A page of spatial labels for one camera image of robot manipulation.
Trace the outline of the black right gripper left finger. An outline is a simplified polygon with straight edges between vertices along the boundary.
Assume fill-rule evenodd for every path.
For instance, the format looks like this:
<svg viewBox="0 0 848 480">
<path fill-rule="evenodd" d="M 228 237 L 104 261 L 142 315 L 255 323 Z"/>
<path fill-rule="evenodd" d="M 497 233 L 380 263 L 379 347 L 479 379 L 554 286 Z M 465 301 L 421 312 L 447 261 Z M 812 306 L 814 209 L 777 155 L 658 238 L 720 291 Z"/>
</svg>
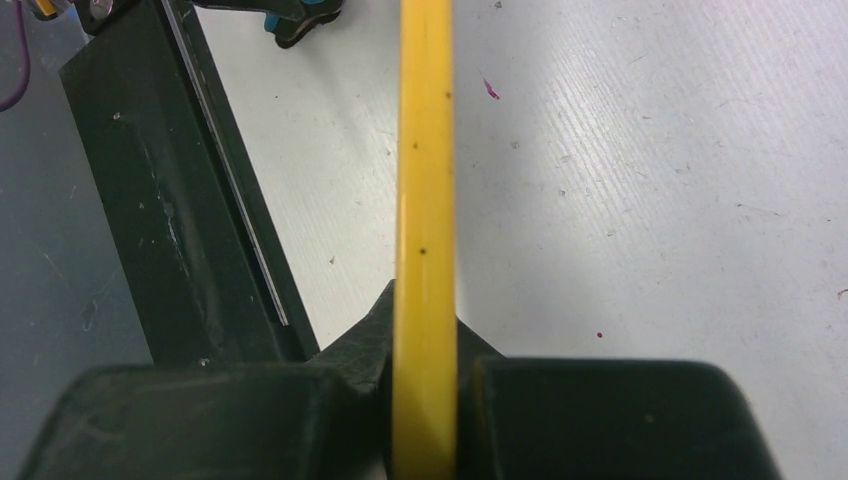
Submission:
<svg viewBox="0 0 848 480">
<path fill-rule="evenodd" d="M 393 299 L 303 363 L 88 371 L 20 477 L 386 479 Z"/>
</svg>

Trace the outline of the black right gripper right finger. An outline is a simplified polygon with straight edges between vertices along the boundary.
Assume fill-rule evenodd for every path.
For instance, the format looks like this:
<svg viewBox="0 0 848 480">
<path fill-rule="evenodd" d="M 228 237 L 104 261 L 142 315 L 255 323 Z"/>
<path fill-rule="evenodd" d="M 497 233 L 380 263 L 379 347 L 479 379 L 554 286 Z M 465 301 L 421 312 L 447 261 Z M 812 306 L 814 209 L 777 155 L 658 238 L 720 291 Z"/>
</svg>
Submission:
<svg viewBox="0 0 848 480">
<path fill-rule="evenodd" d="M 506 357 L 458 330 L 463 479 L 776 479 L 740 389 L 700 362 Z"/>
</svg>

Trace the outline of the yellow framed whiteboard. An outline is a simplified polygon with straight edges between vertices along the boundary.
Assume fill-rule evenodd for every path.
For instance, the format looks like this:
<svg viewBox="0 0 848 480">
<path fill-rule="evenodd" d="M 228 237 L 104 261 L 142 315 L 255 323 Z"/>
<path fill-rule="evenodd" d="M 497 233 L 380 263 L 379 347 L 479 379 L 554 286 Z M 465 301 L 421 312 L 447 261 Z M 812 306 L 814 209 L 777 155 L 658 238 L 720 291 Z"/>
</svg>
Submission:
<svg viewBox="0 0 848 480">
<path fill-rule="evenodd" d="M 391 475 L 457 472 L 453 4 L 400 4 Z"/>
</svg>

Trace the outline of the blue whiteboard eraser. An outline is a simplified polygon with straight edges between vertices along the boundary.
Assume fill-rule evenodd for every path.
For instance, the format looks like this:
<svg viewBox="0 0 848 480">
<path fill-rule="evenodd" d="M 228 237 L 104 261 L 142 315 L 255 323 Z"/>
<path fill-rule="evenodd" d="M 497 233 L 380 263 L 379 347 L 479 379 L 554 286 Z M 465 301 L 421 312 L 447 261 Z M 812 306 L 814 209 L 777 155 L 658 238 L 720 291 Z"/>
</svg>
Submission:
<svg viewBox="0 0 848 480">
<path fill-rule="evenodd" d="M 274 37 L 280 48 L 288 49 L 314 27 L 334 21 L 341 14 L 344 3 L 344 0 L 272 1 L 263 29 Z"/>
</svg>

